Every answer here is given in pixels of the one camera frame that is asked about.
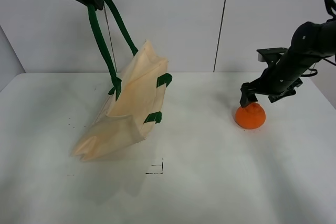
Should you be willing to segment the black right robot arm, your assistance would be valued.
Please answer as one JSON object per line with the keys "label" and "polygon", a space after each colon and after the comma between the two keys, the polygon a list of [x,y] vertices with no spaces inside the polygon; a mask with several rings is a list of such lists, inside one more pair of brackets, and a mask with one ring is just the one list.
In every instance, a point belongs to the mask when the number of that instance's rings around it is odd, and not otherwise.
{"label": "black right robot arm", "polygon": [[272,103],[295,95],[302,78],[317,75],[317,70],[311,66],[335,56],[335,1],[324,0],[324,4],[331,18],[322,24],[306,22],[300,25],[289,48],[257,50],[268,67],[258,79],[247,84],[248,102],[256,102],[256,94],[267,95]]}

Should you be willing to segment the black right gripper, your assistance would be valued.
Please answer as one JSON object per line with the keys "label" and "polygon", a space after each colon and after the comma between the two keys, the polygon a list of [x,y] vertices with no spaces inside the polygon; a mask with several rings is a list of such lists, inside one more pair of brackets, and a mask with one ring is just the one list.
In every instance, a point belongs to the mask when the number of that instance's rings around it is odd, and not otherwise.
{"label": "black right gripper", "polygon": [[243,83],[240,88],[240,106],[246,108],[257,102],[257,94],[269,96],[272,103],[296,94],[292,85],[300,74],[294,54],[293,49],[288,48],[277,62],[267,64],[268,67],[257,80]]}

